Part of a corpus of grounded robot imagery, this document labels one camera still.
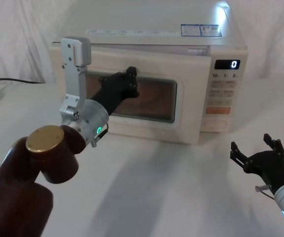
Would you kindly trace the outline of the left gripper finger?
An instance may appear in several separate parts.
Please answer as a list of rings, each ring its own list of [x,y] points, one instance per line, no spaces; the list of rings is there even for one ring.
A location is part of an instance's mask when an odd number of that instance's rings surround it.
[[[137,92],[137,69],[135,67],[128,67],[126,70],[126,80],[129,85],[129,88],[134,92]]]
[[[130,73],[128,71],[117,72],[111,75],[103,75],[99,78],[100,83],[130,83]]]

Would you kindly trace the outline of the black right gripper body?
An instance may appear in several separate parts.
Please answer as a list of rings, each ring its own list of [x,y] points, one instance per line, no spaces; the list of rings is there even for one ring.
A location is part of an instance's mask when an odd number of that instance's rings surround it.
[[[284,152],[264,151],[243,161],[245,173],[260,176],[273,195],[284,185]]]

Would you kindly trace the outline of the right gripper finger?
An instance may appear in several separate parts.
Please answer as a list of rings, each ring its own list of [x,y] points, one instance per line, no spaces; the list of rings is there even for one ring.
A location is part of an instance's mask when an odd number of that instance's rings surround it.
[[[278,156],[284,158],[284,148],[280,139],[274,140],[268,133],[265,133],[263,140]]]
[[[249,158],[238,149],[238,146],[235,142],[231,142],[230,159],[233,160],[244,171],[247,171]]]

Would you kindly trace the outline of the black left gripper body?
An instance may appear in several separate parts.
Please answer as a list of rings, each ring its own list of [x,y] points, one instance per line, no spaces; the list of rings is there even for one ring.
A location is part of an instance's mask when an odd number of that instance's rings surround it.
[[[117,107],[126,99],[137,98],[139,92],[129,88],[128,83],[100,83],[101,88],[91,97],[92,100],[102,105],[110,116]]]

